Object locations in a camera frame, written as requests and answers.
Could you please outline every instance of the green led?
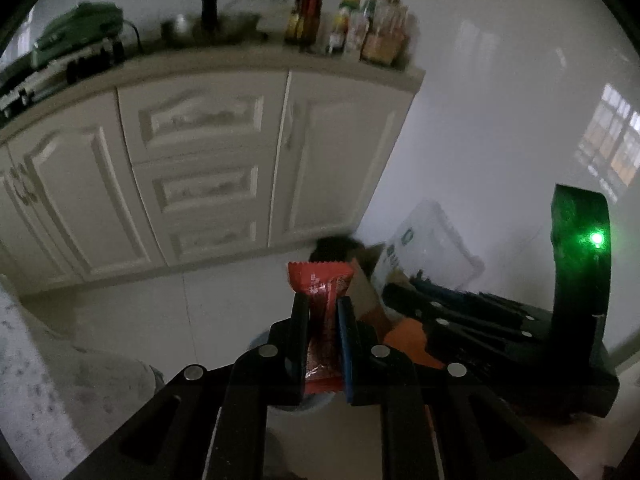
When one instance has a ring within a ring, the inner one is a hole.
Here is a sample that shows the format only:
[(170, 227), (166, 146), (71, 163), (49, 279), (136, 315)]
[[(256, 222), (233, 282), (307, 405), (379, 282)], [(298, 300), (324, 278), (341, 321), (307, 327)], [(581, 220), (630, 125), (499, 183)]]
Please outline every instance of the green led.
[(599, 249), (604, 242), (604, 236), (600, 232), (594, 232), (589, 236), (589, 241), (595, 245), (596, 249)]

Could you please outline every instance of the red snack package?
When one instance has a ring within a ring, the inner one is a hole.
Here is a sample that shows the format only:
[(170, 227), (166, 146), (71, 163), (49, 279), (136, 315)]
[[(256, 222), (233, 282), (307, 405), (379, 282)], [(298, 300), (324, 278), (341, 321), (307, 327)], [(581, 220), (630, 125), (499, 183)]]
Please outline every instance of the red snack package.
[(353, 267), (346, 262), (290, 262), (289, 283), (309, 297), (309, 350), (305, 393), (342, 390), (337, 345), (335, 300), (349, 287)]

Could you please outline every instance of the cabinet door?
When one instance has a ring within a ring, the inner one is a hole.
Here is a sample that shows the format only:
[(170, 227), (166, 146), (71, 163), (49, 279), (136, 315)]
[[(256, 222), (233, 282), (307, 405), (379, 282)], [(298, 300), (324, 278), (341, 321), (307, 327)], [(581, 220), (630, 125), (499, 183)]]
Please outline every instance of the cabinet door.
[(271, 209), (270, 246), (353, 231), (413, 95), (291, 72)]
[(134, 166), (169, 265), (267, 246), (275, 146)]
[(35, 211), (21, 202), (25, 191), (11, 173), (9, 151), (0, 147), (0, 273), (20, 295), (79, 283)]
[(132, 163), (275, 146), (286, 72), (192, 74), (119, 88)]
[(112, 92), (9, 141), (32, 207), (84, 280), (164, 264), (136, 189)]

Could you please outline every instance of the tile grout line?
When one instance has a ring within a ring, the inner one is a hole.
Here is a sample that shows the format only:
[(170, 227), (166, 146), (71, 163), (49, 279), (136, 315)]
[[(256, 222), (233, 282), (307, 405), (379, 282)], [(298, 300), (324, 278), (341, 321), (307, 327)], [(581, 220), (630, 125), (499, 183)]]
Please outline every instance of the tile grout line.
[(187, 310), (187, 321), (189, 322), (189, 334), (191, 335), (191, 345), (193, 346), (193, 355), (196, 357), (196, 363), (199, 363), (198, 352), (196, 351), (196, 341), (193, 338), (193, 326), (191, 326), (191, 316), (189, 314), (189, 299), (187, 298), (187, 287), (184, 284), (184, 273), (180, 273), (182, 279), (182, 294), (184, 295), (184, 307)]

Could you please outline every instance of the door handle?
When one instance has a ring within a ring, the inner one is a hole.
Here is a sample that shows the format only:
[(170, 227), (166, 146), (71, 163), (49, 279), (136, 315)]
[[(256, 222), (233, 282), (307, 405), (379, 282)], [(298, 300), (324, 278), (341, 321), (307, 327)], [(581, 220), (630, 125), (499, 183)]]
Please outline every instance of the door handle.
[(34, 202), (37, 202), (38, 195), (36, 194), (35, 186), (33, 185), (33, 180), (31, 179), (31, 175), (29, 175), (29, 173), (27, 172), (27, 168), (24, 167), (23, 163), (20, 163), (18, 165), (18, 168), (20, 169), (20, 173), (23, 174), (25, 178), (28, 179), (28, 181), (33, 186), (33, 191), (31, 189), (28, 189), (24, 183), (24, 180), (21, 177), (20, 180), (22, 181), (22, 186), (24, 187), (25, 192), (27, 193), (28, 197), (31, 198), (31, 200), (33, 200)]
[(287, 110), (287, 136), (282, 141), (283, 146), (291, 149), (291, 141), (293, 140), (293, 128), (296, 125), (296, 117), (298, 115), (298, 104), (293, 103)]
[(14, 193), (15, 195), (20, 199), (20, 202), (22, 202), (24, 205), (29, 205), (29, 199), (26, 195), (22, 195), (20, 194), (20, 191), (18, 191), (18, 186), (16, 183), (20, 183), (20, 185), (22, 186), (22, 188), (24, 189), (24, 184), (22, 183), (22, 181), (20, 180), (20, 177), (18, 176), (18, 172), (15, 171), (15, 168), (11, 168), (9, 170), (9, 173), (11, 174), (11, 178), (14, 180)]

